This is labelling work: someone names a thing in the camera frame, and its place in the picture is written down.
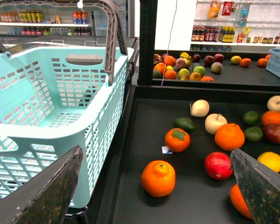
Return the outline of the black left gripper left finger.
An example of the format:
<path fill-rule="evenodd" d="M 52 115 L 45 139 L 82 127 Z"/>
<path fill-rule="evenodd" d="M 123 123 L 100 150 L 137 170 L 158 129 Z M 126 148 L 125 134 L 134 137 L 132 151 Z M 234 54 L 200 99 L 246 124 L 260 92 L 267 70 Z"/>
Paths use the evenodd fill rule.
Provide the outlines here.
<path fill-rule="evenodd" d="M 73 147 L 0 200 L 0 224 L 61 224 L 77 187 L 83 151 Z"/>

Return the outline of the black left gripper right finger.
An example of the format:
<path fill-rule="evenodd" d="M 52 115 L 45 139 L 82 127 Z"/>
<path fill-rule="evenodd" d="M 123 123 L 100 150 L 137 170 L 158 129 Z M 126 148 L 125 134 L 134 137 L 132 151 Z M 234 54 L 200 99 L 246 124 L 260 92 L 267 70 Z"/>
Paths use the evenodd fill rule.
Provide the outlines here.
<path fill-rule="evenodd" d="M 280 174 L 238 148 L 230 159 L 254 223 L 280 224 Z"/>

